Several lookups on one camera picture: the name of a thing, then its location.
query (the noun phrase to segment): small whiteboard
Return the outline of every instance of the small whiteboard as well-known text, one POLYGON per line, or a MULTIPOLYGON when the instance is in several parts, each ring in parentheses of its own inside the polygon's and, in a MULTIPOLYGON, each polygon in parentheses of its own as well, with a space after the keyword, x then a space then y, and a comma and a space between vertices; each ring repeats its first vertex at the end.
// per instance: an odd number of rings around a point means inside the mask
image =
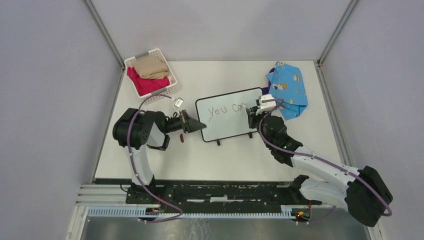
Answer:
POLYGON ((203 141, 212 142, 256 132, 249 128, 246 108, 256 106, 262 88, 256 87, 222 95, 210 96, 196 101, 197 116, 206 124, 201 130, 203 141))

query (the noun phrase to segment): blue cloth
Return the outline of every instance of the blue cloth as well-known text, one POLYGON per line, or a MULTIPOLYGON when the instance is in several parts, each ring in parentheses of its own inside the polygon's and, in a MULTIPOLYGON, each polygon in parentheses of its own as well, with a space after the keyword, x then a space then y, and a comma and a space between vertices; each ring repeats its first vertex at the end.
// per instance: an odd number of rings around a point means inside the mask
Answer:
POLYGON ((281 114, 285 120, 299 117, 308 106, 304 80, 297 67, 277 61, 275 71, 266 77, 271 84, 269 93, 276 99, 284 99, 281 114))

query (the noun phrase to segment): gray panel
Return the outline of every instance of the gray panel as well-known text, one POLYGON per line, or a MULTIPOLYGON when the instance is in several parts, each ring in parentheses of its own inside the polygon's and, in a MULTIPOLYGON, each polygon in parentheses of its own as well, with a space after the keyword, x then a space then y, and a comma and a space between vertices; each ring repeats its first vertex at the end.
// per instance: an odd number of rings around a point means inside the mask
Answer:
MULTIPOLYGON (((314 209, 313 218, 328 209, 314 209)), ((144 224, 135 218, 89 217, 82 240, 366 240, 368 230, 337 210, 320 223, 296 226, 286 219, 177 219, 144 224)))
POLYGON ((120 67, 82 0, 2 0, 0 23, 0 239, 61 240, 120 67))
POLYGON ((393 194, 388 240, 423 239, 423 13, 422 0, 360 1, 323 64, 353 161, 393 194))
POLYGON ((93 0, 121 56, 316 60, 350 0, 93 0))

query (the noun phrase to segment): beige cloth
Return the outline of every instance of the beige cloth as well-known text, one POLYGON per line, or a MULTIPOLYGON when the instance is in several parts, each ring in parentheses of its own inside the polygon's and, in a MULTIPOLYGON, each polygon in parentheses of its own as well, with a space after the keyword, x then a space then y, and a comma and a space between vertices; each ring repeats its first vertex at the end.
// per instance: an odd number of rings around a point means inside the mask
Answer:
POLYGON ((165 60, 151 55, 137 60, 132 66, 142 79, 164 79, 170 70, 165 60))

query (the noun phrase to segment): cable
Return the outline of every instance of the cable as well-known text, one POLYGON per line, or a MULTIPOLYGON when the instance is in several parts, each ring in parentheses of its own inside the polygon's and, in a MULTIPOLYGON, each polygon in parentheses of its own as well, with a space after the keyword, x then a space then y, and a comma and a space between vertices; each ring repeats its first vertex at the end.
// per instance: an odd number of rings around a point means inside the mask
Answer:
POLYGON ((120 189, 121 189, 122 191, 124 191, 124 192, 128 193, 128 191, 125 191, 125 190, 122 188, 122 184, 120 184, 120 185, 119 185, 119 187, 120 187, 120 189))
POLYGON ((167 121, 169 121, 169 120, 171 120, 171 119, 175 119, 175 118, 177 118, 178 117, 178 112, 174 112, 173 114, 172 114, 172 117, 169 117, 169 116, 166 116, 166 120, 167 121))
POLYGON ((371 192, 372 192, 372 194, 374 194, 374 196, 376 196, 377 197, 377 199, 384 205, 384 207, 387 209, 387 213, 383 213, 382 215, 383 216, 385 216, 385 217, 390 217, 392 214, 393 214, 393 212, 392 212, 392 209, 389 207, 389 205, 386 203, 386 201, 384 201, 384 199, 382 198, 382 196, 380 196, 379 195, 379 193, 377 192, 377 191, 375 191, 374 190, 374 188, 373 187, 371 187, 365 180, 363 180, 362 178, 360 178, 358 175, 356 175, 356 174, 354 174, 354 173, 352 173, 352 172, 350 172, 350 171, 348 171, 348 170, 346 170, 346 169, 344 169, 343 167, 341 167, 341 166, 338 166, 337 164, 334 164, 333 162, 330 162, 330 161, 328 161, 328 160, 325 160, 324 158, 322 158, 322 157, 319 157, 319 156, 314 156, 314 155, 312 155, 312 154, 309 154, 309 153, 303 153, 303 152, 295 152, 295 151, 290 151, 290 150, 287 150, 287 149, 284 149, 284 148, 281 148, 281 147, 278 147, 278 146, 276 146, 276 145, 274 145, 274 144, 272 144, 271 142, 269 142, 265 137, 264 137, 264 134, 262 133, 262 123, 264 122, 264 119, 265 118, 267 118, 268 117, 268 115, 270 115, 274 110, 276 110, 276 109, 278 109, 279 108, 279 106, 281 106, 283 103, 284 103, 284 99, 282 99, 282 98, 277 98, 277 99, 269 99, 269 100, 263 100, 262 102, 263 103, 267 103, 267 102, 272 102, 272 101, 276 101, 276 102, 278 102, 278 101, 280 101, 273 109, 271 109, 269 112, 267 112, 264 116, 263 116, 263 118, 261 118, 260 119, 260 122, 259 122, 259 129, 258 129, 258 132, 259 132, 259 135, 260 135, 260 137, 262 138, 262 140, 266 143, 266 144, 268 144, 268 145, 270 145, 271 147, 273 147, 273 148, 275 148, 275 149, 277 149, 277 150, 279 150, 279 151, 282 151, 282 152, 285 152, 285 153, 288 153, 288 154, 294 154, 294 155, 299 155, 299 156, 304 156, 304 157, 308 157, 308 158, 312 158, 312 159, 317 159, 317 160, 319 160, 319 161, 321 161, 321 162, 323 162, 323 163, 325 163, 325 164, 328 164, 328 165, 330 165, 330 166, 332 166, 333 168, 336 168, 336 169, 338 169, 338 170, 340 170, 340 171, 342 171, 342 172, 344 172, 344 173, 346 173, 346 174, 348 174, 348 175, 350 175, 350 176, 352 176, 352 177, 354 177, 355 179, 357 179, 359 182, 361 182, 365 187, 367 187, 371 192))
POLYGON ((296 224, 305 224, 305 225, 316 224, 316 223, 319 223, 319 222, 324 221, 324 220, 328 219, 329 217, 331 217, 331 215, 333 215, 335 211, 336 211, 336 206, 333 206, 331 211, 327 215, 325 215, 325 216, 323 216, 323 217, 321 217, 317 220, 307 221, 307 222, 296 221, 296 224))
POLYGON ((312 218, 312 209, 309 208, 309 220, 312 218))
POLYGON ((299 215, 299 218, 303 218, 303 219, 305 219, 306 221, 309 221, 309 218, 306 218, 306 217, 304 217, 303 215, 299 215))
POLYGON ((168 96, 168 95, 164 95, 164 94, 155 94, 155 95, 151 95, 146 97, 143 102, 141 102, 140 106, 138 107, 138 111, 134 114, 134 116, 132 116, 131 122, 129 123, 129 127, 128 127, 128 134, 126 135, 126 144, 128 146, 128 152, 129 152, 129 159, 131 161, 131 166, 132 166, 132 170, 134 172, 134 175, 137 177, 137 180, 141 183, 141 186, 143 187, 143 189, 150 194, 153 198, 155 198, 156 200, 158 200, 159 202, 168 205, 176 210, 179 211, 178 215, 175 216, 170 216, 164 219, 159 219, 159 220, 153 220, 153 221, 145 221, 145 223, 150 223, 150 224, 156 224, 156 223, 163 223, 163 222, 167 222, 169 220, 173 220, 176 219, 178 217, 180 217, 181 215, 183 215, 183 210, 181 210, 181 208, 175 206, 172 203, 169 203, 163 199, 160 199, 159 197, 157 197, 156 195, 154 195, 143 183, 142 179, 139 176, 139 173, 136 170, 136 165, 134 163, 134 159, 133 159, 133 151, 131 150, 131 145, 130 145, 130 135, 131 135, 131 129, 133 128, 133 123, 136 120, 136 117, 140 114, 140 112, 145 112, 144 110, 141 110, 143 104, 151 97, 156 97, 156 96, 160 96, 160 97, 165 97, 165 98, 169 98, 172 99, 172 97, 168 96))

